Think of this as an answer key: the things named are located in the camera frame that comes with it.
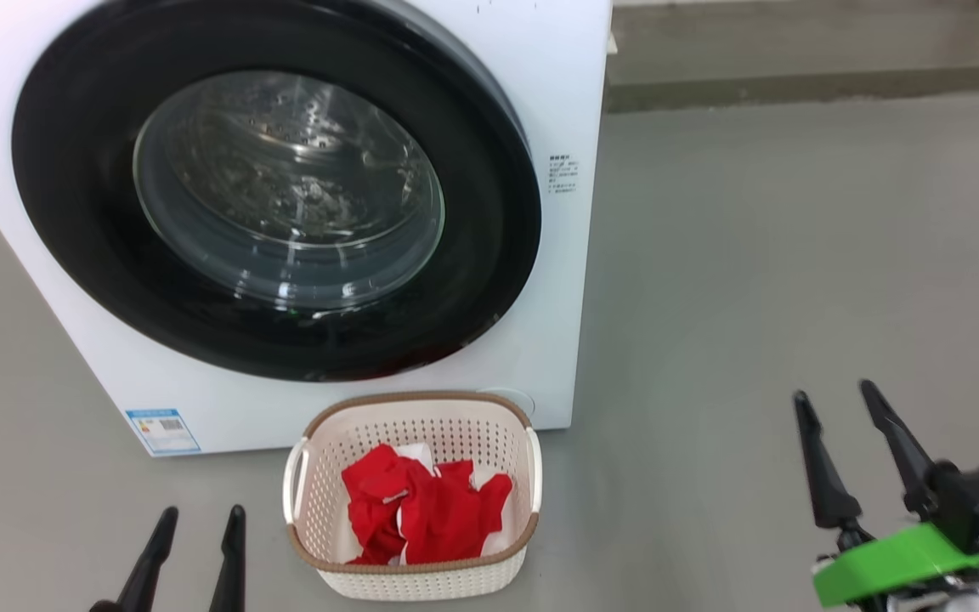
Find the red and white garment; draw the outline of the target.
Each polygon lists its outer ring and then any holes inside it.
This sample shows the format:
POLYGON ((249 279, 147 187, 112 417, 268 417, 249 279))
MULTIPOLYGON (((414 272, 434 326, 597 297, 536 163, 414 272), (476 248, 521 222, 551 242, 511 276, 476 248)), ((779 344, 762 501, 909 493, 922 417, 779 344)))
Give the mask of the red and white garment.
POLYGON ((512 477, 483 483, 471 460, 435 462, 427 443, 381 443, 342 471, 358 565, 439 564, 486 554, 504 530, 512 477))

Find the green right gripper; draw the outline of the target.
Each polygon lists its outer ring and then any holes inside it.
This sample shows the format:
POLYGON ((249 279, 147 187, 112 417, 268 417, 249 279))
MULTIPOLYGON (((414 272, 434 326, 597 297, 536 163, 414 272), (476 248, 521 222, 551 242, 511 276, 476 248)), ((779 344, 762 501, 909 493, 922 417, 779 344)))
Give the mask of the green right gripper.
MULTIPOLYGON (((933 461, 898 417, 874 381, 859 380, 860 395, 875 429, 886 439, 900 475, 903 503, 911 513, 930 515, 932 493, 925 474, 933 461)), ((793 395, 801 456, 813 522, 820 530, 854 530, 862 508, 846 490, 823 442, 823 426, 804 391, 793 395)), ((979 569, 979 552, 966 553, 932 523, 915 525, 836 555, 813 571, 821 608, 851 605, 944 575, 979 569)))

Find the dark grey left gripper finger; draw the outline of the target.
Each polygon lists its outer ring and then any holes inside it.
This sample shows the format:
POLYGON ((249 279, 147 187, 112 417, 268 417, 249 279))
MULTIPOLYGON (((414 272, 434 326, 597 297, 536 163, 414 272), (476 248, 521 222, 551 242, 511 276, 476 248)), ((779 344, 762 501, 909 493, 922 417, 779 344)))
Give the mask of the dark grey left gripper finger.
POLYGON ((178 508, 164 508, 119 597, 94 602, 90 612, 151 612, 161 567, 171 553, 176 527, 178 508))
POLYGON ((245 612, 246 538, 246 512, 241 505, 233 505, 221 541, 223 562, 207 612, 245 612))

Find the round glass washer door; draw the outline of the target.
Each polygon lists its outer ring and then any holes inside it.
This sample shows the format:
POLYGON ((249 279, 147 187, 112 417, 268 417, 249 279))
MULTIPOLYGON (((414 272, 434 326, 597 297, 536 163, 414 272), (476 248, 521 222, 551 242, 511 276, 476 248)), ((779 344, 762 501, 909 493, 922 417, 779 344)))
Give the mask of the round glass washer door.
POLYGON ((94 302, 203 363, 391 376, 508 313, 539 251, 489 67, 388 0, 111 0, 31 69, 13 170, 94 302))

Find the cream perforated laundry basket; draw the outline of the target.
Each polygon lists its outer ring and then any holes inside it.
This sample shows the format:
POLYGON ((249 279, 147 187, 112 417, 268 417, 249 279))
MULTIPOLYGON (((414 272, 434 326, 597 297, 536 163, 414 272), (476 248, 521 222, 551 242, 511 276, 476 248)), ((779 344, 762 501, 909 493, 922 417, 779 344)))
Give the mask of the cream perforated laundry basket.
POLYGON ((350 599, 438 601, 489 595, 519 573, 540 519, 543 462, 528 415, 494 393, 432 391, 344 400, 310 423, 289 453, 283 513, 292 549, 350 599), (512 477, 502 532, 486 554, 439 564, 358 565, 342 471, 377 445, 427 443, 435 462, 471 460, 475 478, 512 477))

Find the white front-load washing machine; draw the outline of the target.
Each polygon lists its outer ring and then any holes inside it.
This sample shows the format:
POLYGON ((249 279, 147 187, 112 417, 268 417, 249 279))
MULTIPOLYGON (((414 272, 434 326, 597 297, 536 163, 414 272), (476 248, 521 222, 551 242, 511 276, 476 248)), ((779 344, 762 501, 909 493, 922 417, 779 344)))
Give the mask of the white front-load washing machine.
POLYGON ((14 173, 17 100, 54 39, 110 1, 0 0, 0 232, 147 453, 288 448, 324 408, 384 393, 496 393, 534 428, 570 426, 613 0, 388 0, 438 19, 504 90, 539 181, 539 251, 516 303, 473 343, 412 371, 339 382, 248 375, 160 345, 94 302, 40 240, 14 173))

